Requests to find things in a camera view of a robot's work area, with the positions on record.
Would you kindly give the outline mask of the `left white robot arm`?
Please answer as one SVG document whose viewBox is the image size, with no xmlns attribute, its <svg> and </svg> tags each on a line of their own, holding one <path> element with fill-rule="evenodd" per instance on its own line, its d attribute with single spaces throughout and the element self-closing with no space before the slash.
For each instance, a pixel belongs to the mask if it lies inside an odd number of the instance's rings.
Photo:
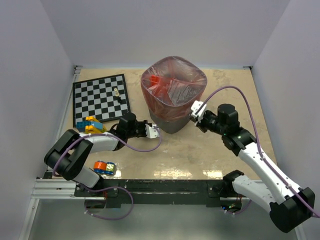
<svg viewBox="0 0 320 240">
<path fill-rule="evenodd" d="M 48 151 L 44 163 L 52 168 L 52 173 L 67 181 L 75 181 L 86 186 L 92 196 L 99 196 L 104 190 L 102 177 L 85 166 L 89 154 L 102 151 L 118 151 L 131 138 L 159 137 L 155 124 L 147 120 L 138 121 L 132 112 L 120 117 L 110 130 L 103 133 L 78 133 L 67 130 Z"/>
</svg>

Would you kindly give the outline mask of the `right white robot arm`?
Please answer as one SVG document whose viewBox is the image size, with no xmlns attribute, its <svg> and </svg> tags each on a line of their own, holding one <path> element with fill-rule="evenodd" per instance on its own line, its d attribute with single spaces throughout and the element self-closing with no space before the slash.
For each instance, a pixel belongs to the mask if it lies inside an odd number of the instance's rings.
<svg viewBox="0 0 320 240">
<path fill-rule="evenodd" d="M 240 126 L 239 115 L 232 104 L 221 104 L 214 114 L 201 101 L 191 106 L 190 119 L 202 132 L 221 136 L 224 146 L 245 162 L 262 180 L 258 185 L 243 173 L 225 175 L 223 192 L 230 197 L 244 195 L 262 207 L 273 224 L 288 233 L 313 216 L 315 193 L 290 179 L 264 153 L 257 139 Z"/>
</svg>

